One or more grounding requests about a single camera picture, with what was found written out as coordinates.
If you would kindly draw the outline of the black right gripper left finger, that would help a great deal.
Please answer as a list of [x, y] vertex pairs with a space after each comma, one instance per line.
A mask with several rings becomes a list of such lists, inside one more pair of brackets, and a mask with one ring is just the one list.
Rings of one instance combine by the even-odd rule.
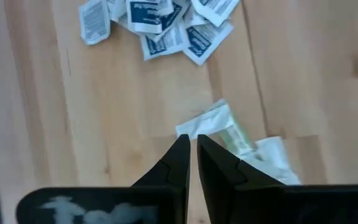
[[164, 156], [131, 187], [172, 187], [178, 192], [175, 224], [187, 224], [190, 186], [190, 139], [180, 135]]

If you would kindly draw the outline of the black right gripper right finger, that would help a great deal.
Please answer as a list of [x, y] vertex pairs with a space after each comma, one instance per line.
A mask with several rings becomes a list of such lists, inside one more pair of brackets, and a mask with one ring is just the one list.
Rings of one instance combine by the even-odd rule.
[[211, 224], [230, 224], [233, 212], [240, 208], [236, 200], [246, 190], [283, 185], [204, 134], [197, 138], [197, 158]]

